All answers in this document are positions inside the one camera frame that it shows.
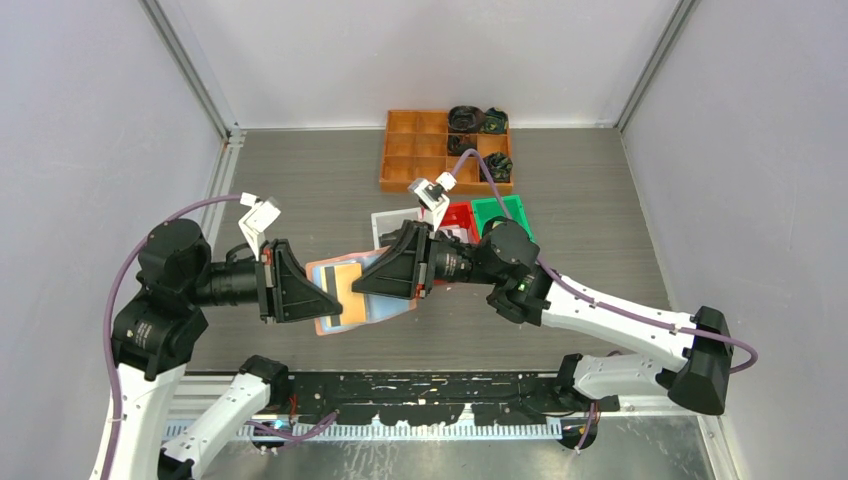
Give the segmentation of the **white plastic bin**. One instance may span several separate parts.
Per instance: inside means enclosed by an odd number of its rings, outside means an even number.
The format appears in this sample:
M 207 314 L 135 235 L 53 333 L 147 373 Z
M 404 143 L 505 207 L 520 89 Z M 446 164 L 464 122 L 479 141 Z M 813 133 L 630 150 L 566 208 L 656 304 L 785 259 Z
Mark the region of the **white plastic bin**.
M 379 249 L 390 245 L 390 243 L 382 241 L 381 238 L 400 229 L 404 221 L 419 221 L 421 219 L 420 207 L 372 213 L 370 221 L 374 248 Z

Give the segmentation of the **orange card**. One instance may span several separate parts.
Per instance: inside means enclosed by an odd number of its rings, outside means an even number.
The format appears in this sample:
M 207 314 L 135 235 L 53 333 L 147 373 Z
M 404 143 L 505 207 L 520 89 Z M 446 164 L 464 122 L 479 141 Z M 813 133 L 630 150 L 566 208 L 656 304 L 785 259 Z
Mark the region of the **orange card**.
M 327 292 L 342 306 L 342 312 L 332 314 L 327 326 L 332 330 L 364 325 L 367 320 L 367 305 L 362 293 L 354 292 L 352 284 L 362 274 L 359 263 L 337 264 L 325 267 L 323 276 Z

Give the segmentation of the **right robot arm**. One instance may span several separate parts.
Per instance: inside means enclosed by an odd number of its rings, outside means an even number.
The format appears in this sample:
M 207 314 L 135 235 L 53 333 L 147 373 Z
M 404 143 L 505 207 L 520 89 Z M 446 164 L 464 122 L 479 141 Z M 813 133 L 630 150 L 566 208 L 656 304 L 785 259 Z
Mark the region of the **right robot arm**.
M 539 252 L 526 230 L 503 216 L 488 221 L 476 244 L 405 221 L 352 289 L 417 299 L 436 282 L 489 285 L 487 304 L 512 323 L 575 331 L 627 349 L 565 356 L 554 386 L 565 409 L 616 395 L 665 394 L 695 413 L 724 414 L 734 347 L 722 312 L 666 311 L 603 294 L 544 266 Z

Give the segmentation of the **orange wooden compartment tray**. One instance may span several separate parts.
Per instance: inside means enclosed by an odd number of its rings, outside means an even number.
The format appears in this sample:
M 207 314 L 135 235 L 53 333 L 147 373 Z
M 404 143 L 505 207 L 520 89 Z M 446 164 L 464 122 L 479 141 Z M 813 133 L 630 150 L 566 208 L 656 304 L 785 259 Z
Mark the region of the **orange wooden compartment tray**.
M 430 181 L 459 164 L 448 156 L 447 136 L 476 134 L 477 151 L 485 157 L 503 152 L 512 157 L 511 132 L 503 135 L 450 133 L 446 110 L 390 110 L 385 123 L 378 183 L 384 192 L 403 193 L 418 178 Z

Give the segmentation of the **red plastic bin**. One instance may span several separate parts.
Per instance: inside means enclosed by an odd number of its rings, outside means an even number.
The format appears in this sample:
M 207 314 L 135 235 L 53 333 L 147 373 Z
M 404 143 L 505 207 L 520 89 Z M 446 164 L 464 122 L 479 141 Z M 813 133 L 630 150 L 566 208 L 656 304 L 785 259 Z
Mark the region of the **red plastic bin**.
M 470 202 L 451 203 L 438 231 L 448 239 L 477 244 L 480 235 Z

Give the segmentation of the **dark rolled belt top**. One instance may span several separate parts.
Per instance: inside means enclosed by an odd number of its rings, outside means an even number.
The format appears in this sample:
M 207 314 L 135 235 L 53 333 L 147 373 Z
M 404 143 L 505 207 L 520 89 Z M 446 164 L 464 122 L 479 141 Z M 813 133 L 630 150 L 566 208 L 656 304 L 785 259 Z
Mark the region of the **dark rolled belt top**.
M 478 107 L 458 105 L 451 108 L 447 115 L 450 133 L 477 133 L 486 121 L 486 114 Z

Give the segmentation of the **green plastic bin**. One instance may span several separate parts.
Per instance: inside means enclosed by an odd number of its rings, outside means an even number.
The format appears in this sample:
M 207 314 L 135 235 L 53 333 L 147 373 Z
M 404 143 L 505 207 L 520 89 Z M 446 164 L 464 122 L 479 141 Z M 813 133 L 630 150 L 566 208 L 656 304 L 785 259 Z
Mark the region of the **green plastic bin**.
M 520 196 L 507 195 L 503 196 L 502 200 L 509 216 L 522 226 L 531 241 L 536 241 Z M 485 224 L 492 218 L 505 217 L 504 210 L 495 197 L 474 199 L 471 201 L 471 207 L 479 234 L 482 234 Z

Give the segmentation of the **green patterned rolled tie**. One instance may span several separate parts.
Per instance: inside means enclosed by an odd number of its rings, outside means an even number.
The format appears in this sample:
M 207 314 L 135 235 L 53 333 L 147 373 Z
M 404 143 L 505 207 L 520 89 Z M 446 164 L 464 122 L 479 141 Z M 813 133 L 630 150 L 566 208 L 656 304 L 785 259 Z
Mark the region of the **green patterned rolled tie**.
M 503 135 L 509 129 L 509 116 L 499 108 L 491 107 L 484 112 L 484 120 L 479 132 L 490 135 Z

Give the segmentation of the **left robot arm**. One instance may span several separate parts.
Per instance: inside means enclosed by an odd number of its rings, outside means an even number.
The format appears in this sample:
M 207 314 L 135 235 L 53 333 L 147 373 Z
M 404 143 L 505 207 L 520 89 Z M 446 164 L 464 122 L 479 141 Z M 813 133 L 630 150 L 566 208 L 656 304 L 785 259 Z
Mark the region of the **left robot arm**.
M 342 305 L 307 278 L 287 241 L 266 242 L 251 258 L 232 249 L 216 262 L 188 219 L 156 226 L 133 260 L 139 291 L 106 316 L 111 418 L 92 475 L 198 479 L 257 413 L 280 412 L 292 397 L 288 368 L 254 355 L 191 426 L 164 439 L 171 401 L 208 326 L 205 309 L 255 304 L 262 320 L 285 323 L 338 314 Z

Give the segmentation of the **camouflage rolled tie lower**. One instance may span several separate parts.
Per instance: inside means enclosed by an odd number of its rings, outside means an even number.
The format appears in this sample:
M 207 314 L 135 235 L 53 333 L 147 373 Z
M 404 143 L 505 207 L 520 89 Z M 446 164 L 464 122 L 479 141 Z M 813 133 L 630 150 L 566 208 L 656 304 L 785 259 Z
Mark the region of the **camouflage rolled tie lower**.
M 479 168 L 481 182 L 487 182 L 487 174 L 494 183 L 510 183 L 512 181 L 513 161 L 503 152 L 494 152 L 483 158 L 485 167 Z

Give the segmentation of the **dark rolled tie middle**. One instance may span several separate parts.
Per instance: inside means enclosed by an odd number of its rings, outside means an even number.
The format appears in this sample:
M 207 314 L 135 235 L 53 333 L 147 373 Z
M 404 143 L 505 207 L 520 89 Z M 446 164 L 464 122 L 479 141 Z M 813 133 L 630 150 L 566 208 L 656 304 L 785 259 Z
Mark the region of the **dark rolled tie middle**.
M 477 149 L 476 134 L 450 134 L 447 136 L 446 152 L 448 156 L 459 157 L 471 149 Z

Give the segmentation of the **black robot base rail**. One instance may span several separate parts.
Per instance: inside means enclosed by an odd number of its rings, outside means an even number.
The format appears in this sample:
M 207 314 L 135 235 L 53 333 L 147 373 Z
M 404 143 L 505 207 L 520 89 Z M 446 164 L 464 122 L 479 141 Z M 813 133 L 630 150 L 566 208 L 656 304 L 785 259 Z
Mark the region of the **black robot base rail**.
M 617 396 L 583 400 L 560 372 L 295 372 L 248 427 L 259 447 L 305 441 L 555 440 L 589 447 Z

